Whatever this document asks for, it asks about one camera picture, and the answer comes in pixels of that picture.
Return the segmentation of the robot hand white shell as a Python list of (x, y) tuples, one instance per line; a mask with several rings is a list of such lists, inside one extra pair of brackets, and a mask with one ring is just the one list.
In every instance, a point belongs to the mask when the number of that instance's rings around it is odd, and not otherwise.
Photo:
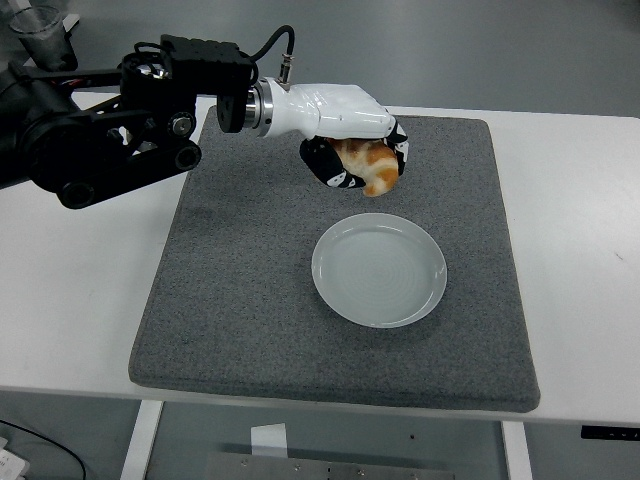
[(398, 120), (356, 85), (259, 82), (263, 137), (298, 132), (299, 154), (324, 185), (360, 189), (367, 197), (389, 192), (404, 173), (408, 136)]

